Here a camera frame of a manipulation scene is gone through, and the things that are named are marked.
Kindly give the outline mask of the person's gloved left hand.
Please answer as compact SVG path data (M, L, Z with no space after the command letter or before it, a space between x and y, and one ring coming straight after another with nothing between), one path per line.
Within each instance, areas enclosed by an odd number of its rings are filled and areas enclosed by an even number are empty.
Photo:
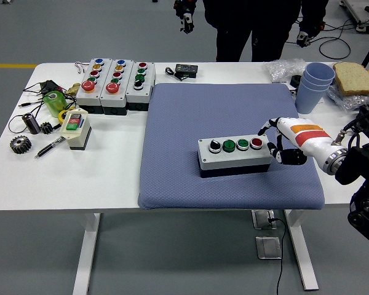
M311 40L316 37L321 30L323 30L323 28L319 26L300 28L299 33L296 37L296 44L299 45L301 48L309 46Z

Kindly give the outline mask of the person's gloved right hand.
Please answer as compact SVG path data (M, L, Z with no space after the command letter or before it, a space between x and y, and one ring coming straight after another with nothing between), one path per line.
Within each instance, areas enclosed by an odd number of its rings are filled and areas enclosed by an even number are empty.
M175 0L173 9L181 21L180 31L189 34L194 29L192 16L196 9L196 0Z

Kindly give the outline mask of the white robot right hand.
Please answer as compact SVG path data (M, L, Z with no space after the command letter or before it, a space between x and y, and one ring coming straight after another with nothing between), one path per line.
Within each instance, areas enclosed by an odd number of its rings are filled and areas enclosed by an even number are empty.
M267 147L273 158L281 164L302 165L308 157L313 157L322 171L332 175L347 153L345 147L333 144L330 135L309 119L269 119L258 135L263 135L271 127L276 128L277 143L269 142Z

